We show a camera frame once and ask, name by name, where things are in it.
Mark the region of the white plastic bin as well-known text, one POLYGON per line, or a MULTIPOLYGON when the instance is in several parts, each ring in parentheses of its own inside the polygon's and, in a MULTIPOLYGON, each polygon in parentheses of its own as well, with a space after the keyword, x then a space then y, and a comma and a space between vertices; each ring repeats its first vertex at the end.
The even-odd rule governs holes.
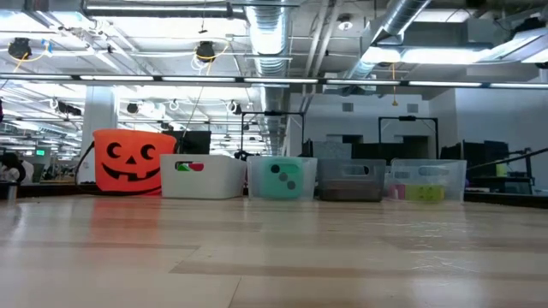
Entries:
POLYGON ((222 155, 162 154, 160 172, 164 198, 227 199, 243 193, 247 163, 222 155), (176 170, 177 162, 203 163, 200 172, 176 170))

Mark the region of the black ceiling-hung device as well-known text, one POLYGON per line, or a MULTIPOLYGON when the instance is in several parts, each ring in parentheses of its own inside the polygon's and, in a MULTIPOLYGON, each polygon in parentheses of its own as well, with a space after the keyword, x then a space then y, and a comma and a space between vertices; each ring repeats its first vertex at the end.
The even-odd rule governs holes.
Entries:
POLYGON ((216 57, 213 42, 201 41, 200 44, 197 46, 195 55, 199 62, 203 62, 203 63, 213 62, 216 57))
POLYGON ((14 38, 8 47, 9 55, 19 60, 28 59, 32 55, 32 48, 29 43, 29 38, 14 38))

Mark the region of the black monitor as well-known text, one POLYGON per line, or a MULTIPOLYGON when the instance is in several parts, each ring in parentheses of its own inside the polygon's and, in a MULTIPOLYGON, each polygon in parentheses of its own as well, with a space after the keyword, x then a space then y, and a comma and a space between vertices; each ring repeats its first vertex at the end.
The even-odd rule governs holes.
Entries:
POLYGON ((211 131, 163 131, 176 139, 175 154, 208 155, 211 131))

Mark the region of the long ceiling light strip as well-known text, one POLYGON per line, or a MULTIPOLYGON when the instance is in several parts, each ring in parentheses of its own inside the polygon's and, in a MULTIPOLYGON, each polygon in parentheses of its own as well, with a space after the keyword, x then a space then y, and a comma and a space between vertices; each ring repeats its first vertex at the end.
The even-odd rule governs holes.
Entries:
POLYGON ((105 83, 112 85, 191 86, 393 86, 436 88, 482 88, 548 91, 548 83, 437 81, 437 80, 350 80, 326 78, 241 77, 204 75, 105 75, 105 74, 17 74, 0 73, 0 80, 24 80, 57 84, 105 83))

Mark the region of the black background workstation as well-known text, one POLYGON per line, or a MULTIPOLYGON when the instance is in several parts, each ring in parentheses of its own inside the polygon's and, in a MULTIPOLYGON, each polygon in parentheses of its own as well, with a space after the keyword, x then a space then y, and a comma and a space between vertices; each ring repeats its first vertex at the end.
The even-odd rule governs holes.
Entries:
POLYGON ((504 160, 509 157, 509 145, 501 141, 485 140, 483 142, 468 142, 463 140, 452 146, 444 146, 440 152, 441 159, 465 160, 467 162, 466 178, 497 176, 497 165, 482 167, 482 164, 504 160))

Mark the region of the grey plastic bin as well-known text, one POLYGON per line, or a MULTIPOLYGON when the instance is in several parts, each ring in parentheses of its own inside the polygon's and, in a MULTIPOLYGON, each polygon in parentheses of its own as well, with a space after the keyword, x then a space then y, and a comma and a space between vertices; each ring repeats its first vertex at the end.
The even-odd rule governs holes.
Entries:
POLYGON ((386 161, 379 159, 320 159, 318 164, 319 189, 328 182, 371 182, 384 189, 386 161))

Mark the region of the teal foam die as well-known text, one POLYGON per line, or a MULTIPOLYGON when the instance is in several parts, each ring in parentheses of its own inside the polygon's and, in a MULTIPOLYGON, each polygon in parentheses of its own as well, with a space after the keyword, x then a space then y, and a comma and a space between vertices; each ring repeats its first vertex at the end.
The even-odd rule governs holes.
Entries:
POLYGON ((263 197, 291 199, 301 196, 303 170, 298 163, 269 163, 263 180, 260 188, 263 197))

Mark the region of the orange pumpkin bucket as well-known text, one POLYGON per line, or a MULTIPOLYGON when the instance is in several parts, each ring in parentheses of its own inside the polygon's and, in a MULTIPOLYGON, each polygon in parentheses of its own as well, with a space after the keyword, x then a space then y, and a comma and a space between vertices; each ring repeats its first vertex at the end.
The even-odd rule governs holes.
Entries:
POLYGON ((161 190, 160 157, 175 152, 174 137, 125 129, 99 129, 92 136, 100 191, 139 195, 161 190))

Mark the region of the silver spiral ventilation duct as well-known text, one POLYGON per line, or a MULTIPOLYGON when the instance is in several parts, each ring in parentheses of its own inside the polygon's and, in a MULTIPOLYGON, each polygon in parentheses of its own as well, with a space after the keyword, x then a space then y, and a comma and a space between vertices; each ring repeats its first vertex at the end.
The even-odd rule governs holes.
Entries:
MULTIPOLYGON (((286 77, 289 61, 287 55, 289 9, 287 7, 264 4, 245 8, 249 22, 256 74, 262 78, 286 77)), ((289 107, 288 87, 266 86, 260 89, 260 102, 263 111, 287 111, 289 107)))

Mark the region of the silver slanted ventilation duct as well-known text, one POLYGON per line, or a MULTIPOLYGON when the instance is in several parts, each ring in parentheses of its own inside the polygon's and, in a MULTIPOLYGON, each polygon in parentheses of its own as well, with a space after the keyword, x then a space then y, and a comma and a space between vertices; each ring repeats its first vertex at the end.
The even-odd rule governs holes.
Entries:
POLYGON ((343 79, 366 80, 381 62, 390 62, 390 51, 377 47, 388 39, 402 43, 404 33, 432 0, 390 0, 382 16, 369 21, 360 37, 363 53, 356 63, 342 73, 343 79))

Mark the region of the bright ceiling light panel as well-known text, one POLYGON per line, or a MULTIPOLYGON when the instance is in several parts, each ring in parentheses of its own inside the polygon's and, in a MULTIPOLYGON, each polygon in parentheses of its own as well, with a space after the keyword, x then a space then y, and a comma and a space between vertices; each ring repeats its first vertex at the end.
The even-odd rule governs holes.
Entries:
POLYGON ((360 62, 370 65, 381 62, 465 65, 478 62, 490 53, 489 49, 369 47, 360 62))

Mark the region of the person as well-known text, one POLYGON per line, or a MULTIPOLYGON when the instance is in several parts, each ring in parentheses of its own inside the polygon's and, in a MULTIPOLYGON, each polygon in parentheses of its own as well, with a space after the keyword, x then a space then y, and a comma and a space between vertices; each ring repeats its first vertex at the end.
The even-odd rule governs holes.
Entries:
POLYGON ((5 153, 0 156, 0 181, 26 185, 32 182, 33 173, 33 165, 21 160, 14 153, 5 153))

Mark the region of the olive green toy brick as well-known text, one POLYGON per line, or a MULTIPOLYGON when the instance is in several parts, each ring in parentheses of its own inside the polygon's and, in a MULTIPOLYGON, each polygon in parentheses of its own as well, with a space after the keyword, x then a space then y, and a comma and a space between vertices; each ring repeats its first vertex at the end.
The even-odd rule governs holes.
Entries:
POLYGON ((440 185, 406 185, 405 199, 409 201, 439 202, 445 198, 445 189, 440 185))

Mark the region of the clear plastic bin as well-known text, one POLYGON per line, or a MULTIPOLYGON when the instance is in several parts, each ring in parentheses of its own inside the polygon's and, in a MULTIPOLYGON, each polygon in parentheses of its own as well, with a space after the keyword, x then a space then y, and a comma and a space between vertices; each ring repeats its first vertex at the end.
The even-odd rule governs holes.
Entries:
POLYGON ((467 162, 442 159, 393 159, 384 178, 384 195, 389 197, 389 186, 440 185, 445 189, 442 201, 462 202, 466 186, 467 162))
POLYGON ((263 177, 265 167, 269 163, 292 162, 298 163, 303 170, 303 182, 301 196, 291 198, 290 200, 309 200, 313 199, 314 190, 316 187, 316 174, 318 167, 318 159, 314 157, 250 157, 247 160, 247 181, 248 195, 250 198, 263 199, 281 199, 281 198, 266 198, 260 193, 260 188, 263 186, 263 177))

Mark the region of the black metal frame stand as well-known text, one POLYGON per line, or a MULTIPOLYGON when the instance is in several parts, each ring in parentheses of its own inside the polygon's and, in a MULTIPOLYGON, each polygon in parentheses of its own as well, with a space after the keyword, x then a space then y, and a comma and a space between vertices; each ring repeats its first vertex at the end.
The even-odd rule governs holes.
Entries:
POLYGON ((434 129, 429 127, 434 132, 434 140, 435 140, 435 159, 439 159, 440 157, 440 150, 439 150, 439 124, 438 124, 438 118, 436 117, 417 117, 414 115, 400 115, 400 116, 380 116, 378 117, 378 144, 379 149, 382 148, 383 140, 382 140, 382 122, 383 120, 396 120, 396 121, 422 121, 423 124, 426 125, 425 121, 432 121, 434 124, 434 129))
POLYGON ((269 117, 281 117, 286 120, 286 127, 289 127, 289 121, 292 116, 299 116, 301 118, 301 144, 303 145, 305 141, 305 113, 303 112, 288 112, 282 110, 267 110, 267 111, 243 111, 241 113, 241 137, 240 137, 240 150, 244 150, 244 127, 247 124, 253 122, 253 120, 245 121, 247 115, 262 116, 263 120, 266 122, 267 126, 267 148, 269 153, 276 156, 282 153, 283 140, 281 137, 281 123, 277 126, 270 124, 268 121, 269 117))

